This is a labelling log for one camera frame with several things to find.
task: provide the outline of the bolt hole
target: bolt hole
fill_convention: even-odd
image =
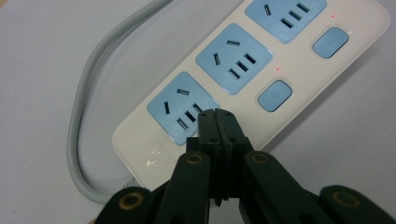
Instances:
[[[253,160],[257,163],[266,163],[268,162],[270,159],[268,159],[268,157],[266,157],[263,154],[254,154],[253,155]]]
[[[122,210],[133,210],[143,202],[143,196],[140,193],[132,192],[120,199],[120,208]]]
[[[201,163],[202,162],[202,157],[201,156],[199,156],[199,155],[190,155],[188,158],[187,158],[187,162],[189,163],[189,164],[199,164],[199,163]]]
[[[335,199],[336,202],[339,204],[350,207],[350,208],[357,208],[361,205],[359,199],[353,196],[350,193],[343,192],[343,191],[336,191],[332,197]]]

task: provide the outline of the blue switch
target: blue switch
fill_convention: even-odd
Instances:
[[[291,93],[288,84],[278,80],[259,97],[259,104],[266,111],[274,112],[291,96]]]
[[[329,59],[345,45],[349,36],[340,28],[329,29],[313,46],[314,51],[322,58]]]

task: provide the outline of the gray cable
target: gray cable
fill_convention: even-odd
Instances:
[[[78,89],[76,92],[75,102],[73,104],[72,115],[69,124],[69,131],[67,135],[67,164],[70,175],[75,183],[77,189],[88,199],[95,203],[107,203],[111,195],[101,193],[90,186],[83,174],[81,173],[78,164],[78,132],[81,123],[82,113],[86,103],[90,82],[94,75],[95,67],[101,59],[102,55],[109,49],[109,47],[116,42],[126,32],[132,32],[143,21],[149,18],[152,14],[157,12],[167,3],[172,0],[153,0],[146,6],[142,7],[136,13],[129,16],[116,27],[114,27],[95,47],[91,53],[85,67],[82,71]]]

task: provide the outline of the white surface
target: white surface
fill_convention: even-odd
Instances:
[[[176,146],[148,112],[148,104],[180,73],[189,73],[222,109],[233,112],[253,148],[261,150],[382,35],[389,24],[388,14],[372,1],[334,0],[293,41],[285,45],[245,14],[251,2],[245,1],[236,9],[114,132],[114,148],[141,186],[154,190],[165,183],[173,173],[177,158],[185,150],[185,146]],[[360,10],[350,13],[357,4]],[[271,62],[235,95],[228,94],[196,63],[197,56],[232,23],[238,24],[273,54]],[[312,45],[333,26],[347,32],[349,40],[333,57],[325,60],[312,50]],[[263,60],[254,54],[252,57],[257,61]],[[287,83],[293,93],[277,111],[268,113],[259,105],[258,98],[276,80]]]
[[[0,9],[2,223],[87,223],[102,209],[78,193],[67,171],[70,111],[93,47],[147,2],[9,1]],[[396,217],[396,2],[378,2],[389,29],[265,150],[306,189],[352,187]],[[81,131],[92,183],[116,191],[126,182],[114,129],[237,4],[175,0],[115,50],[93,81]],[[212,212],[211,222],[241,223],[229,206]]]

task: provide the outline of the power strip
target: power strip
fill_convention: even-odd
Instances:
[[[261,150],[388,25],[371,0],[247,0],[117,128],[114,148],[156,189],[196,134],[199,112],[220,107]]]

